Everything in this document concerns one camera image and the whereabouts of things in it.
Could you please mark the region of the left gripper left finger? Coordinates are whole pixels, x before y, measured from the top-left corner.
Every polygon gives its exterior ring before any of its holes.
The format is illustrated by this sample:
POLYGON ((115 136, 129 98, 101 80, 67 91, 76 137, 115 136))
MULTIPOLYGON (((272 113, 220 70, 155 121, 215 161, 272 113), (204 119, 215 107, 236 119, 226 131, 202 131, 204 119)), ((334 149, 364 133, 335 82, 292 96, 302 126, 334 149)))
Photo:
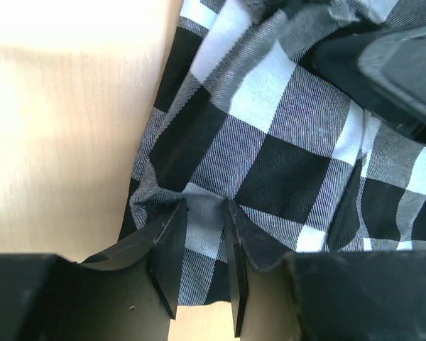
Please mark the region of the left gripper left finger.
POLYGON ((88 269, 121 271, 148 257, 146 271, 169 317, 175 319, 187 232, 187 202, 178 200, 152 222, 82 262, 88 269))

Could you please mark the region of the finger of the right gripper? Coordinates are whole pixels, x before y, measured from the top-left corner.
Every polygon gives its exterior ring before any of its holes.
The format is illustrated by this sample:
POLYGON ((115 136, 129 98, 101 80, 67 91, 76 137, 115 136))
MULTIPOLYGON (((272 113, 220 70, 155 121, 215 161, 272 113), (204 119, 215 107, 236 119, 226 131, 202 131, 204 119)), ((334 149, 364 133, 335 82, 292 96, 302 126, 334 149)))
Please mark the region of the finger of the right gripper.
POLYGON ((426 144, 426 23, 326 38, 310 63, 394 131, 426 144))

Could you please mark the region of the black white checkered shirt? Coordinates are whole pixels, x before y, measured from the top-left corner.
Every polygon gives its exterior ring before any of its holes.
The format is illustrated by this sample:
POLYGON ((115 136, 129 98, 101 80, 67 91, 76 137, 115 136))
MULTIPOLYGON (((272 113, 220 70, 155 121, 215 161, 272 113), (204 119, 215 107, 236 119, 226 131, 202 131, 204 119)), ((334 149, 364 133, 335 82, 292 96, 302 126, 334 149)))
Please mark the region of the black white checkered shirt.
POLYGON ((278 251, 426 250, 426 146, 307 66, 337 33, 426 23, 426 1, 185 1, 122 233, 187 201, 178 303, 230 299, 222 203, 278 251))

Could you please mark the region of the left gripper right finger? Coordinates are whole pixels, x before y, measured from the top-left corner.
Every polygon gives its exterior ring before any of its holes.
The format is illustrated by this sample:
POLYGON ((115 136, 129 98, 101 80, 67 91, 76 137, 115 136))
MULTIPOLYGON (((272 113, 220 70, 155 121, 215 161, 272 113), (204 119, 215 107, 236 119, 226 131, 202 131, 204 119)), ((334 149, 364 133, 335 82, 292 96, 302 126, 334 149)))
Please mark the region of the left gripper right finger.
POLYGON ((231 311, 237 337, 291 336, 291 282, 284 253, 233 201, 225 202, 231 311))

